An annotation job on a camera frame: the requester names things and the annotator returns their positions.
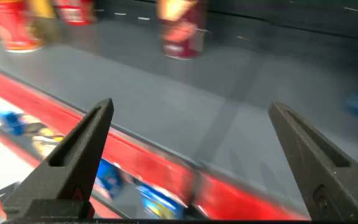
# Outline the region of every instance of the gray shelf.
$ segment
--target gray shelf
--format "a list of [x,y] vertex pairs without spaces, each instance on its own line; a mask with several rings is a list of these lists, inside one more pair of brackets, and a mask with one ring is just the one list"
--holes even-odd
[[62,29],[49,21],[64,30],[59,41],[30,54],[0,44],[0,71],[83,111],[111,97],[113,126],[302,214],[267,114],[272,101],[358,160],[358,118],[342,108],[358,89],[358,40],[243,19],[227,28],[231,35],[208,33],[205,51],[182,61],[165,57],[158,28],[142,22]]

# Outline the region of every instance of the red shelf edge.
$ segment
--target red shelf edge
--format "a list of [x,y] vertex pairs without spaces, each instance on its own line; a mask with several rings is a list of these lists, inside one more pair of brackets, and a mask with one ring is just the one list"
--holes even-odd
[[[67,134],[82,117],[69,106],[58,103],[43,93],[1,74],[0,98],[35,116],[62,134]],[[164,159],[114,132],[108,135],[103,158],[146,184],[167,190],[169,194],[175,195],[176,199],[186,203],[191,190],[189,186],[192,185],[194,178],[187,167]],[[170,180],[160,178],[166,176],[169,176]],[[196,204],[212,219],[307,220],[301,215],[286,212],[264,199],[241,191],[214,177],[208,175],[206,177],[204,181],[210,186],[199,195]],[[252,207],[259,208],[259,211],[264,213],[248,212]],[[233,208],[233,212],[225,212],[228,208]]]

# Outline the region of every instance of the product packaging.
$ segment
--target product packaging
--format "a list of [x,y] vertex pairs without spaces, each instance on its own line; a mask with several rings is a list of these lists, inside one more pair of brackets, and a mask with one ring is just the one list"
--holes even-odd
[[37,152],[45,158],[55,149],[63,138],[63,135],[55,133],[50,128],[44,127],[32,137],[32,145]]
[[0,0],[0,39],[9,52],[31,52],[43,46],[24,0]]
[[191,59],[203,48],[206,0],[159,0],[162,48],[168,57]]
[[94,0],[56,0],[60,14],[71,25],[83,26],[94,23]]
[[118,168],[101,159],[93,188],[106,198],[114,198],[121,191],[122,186]]
[[24,132],[24,123],[13,111],[0,110],[0,122],[11,134],[21,135]]
[[138,186],[143,205],[150,218],[181,219],[185,209],[178,202],[166,197],[152,187],[142,184]]
[[35,16],[56,19],[52,0],[27,0],[27,2]]

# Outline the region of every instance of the blue package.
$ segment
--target blue package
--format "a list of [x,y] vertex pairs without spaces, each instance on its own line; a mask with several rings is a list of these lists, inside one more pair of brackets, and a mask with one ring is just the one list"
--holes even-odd
[[95,184],[102,188],[96,188],[98,192],[105,197],[104,192],[108,192],[111,198],[114,198],[121,191],[123,185],[117,167],[104,159],[100,160]]
[[152,187],[142,184],[137,187],[142,196],[143,205],[150,218],[181,219],[184,206],[168,198]]
[[11,134],[21,135],[24,132],[24,123],[19,120],[15,112],[0,110],[0,122],[8,128]]

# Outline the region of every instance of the red can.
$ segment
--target red can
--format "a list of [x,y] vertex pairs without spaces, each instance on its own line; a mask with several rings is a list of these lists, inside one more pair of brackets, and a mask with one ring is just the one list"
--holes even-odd
[[71,25],[88,25],[96,21],[93,0],[56,0],[63,19]]
[[158,16],[162,21],[162,48],[166,56],[191,59],[202,51],[204,0],[159,0]]
[[10,52],[31,52],[43,46],[24,0],[0,1],[0,39]]

